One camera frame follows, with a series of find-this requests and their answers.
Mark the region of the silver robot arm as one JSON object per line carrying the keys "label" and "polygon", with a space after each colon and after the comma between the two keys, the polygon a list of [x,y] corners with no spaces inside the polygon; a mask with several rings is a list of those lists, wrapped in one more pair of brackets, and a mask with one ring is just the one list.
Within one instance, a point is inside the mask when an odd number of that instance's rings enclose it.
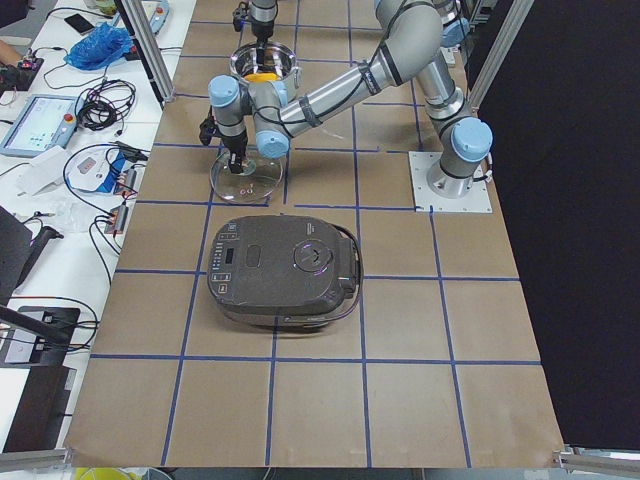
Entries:
{"label": "silver robot arm", "polygon": [[265,44],[273,36],[277,15],[277,0],[252,0],[249,2],[251,30],[259,44]]}
{"label": "silver robot arm", "polygon": [[377,1],[374,8],[382,37],[371,57],[308,94],[297,95],[283,80],[214,77],[208,85],[209,116],[200,126],[202,143],[220,138],[231,172],[240,174],[248,144],[245,117],[254,121],[259,153],[280,159],[293,138],[388,87],[417,80],[443,147],[426,175],[428,186],[444,198],[465,196],[493,142],[490,127],[472,115],[442,53],[464,40],[468,22],[456,1]]}

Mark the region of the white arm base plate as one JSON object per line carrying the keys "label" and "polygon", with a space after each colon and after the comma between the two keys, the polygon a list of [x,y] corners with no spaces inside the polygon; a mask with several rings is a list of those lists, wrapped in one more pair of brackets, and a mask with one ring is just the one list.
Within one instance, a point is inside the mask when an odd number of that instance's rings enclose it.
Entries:
{"label": "white arm base plate", "polygon": [[414,209],[423,213],[492,213],[486,181],[475,181],[482,169],[477,167],[466,179],[449,177],[441,169],[440,157],[441,152],[408,153]]}

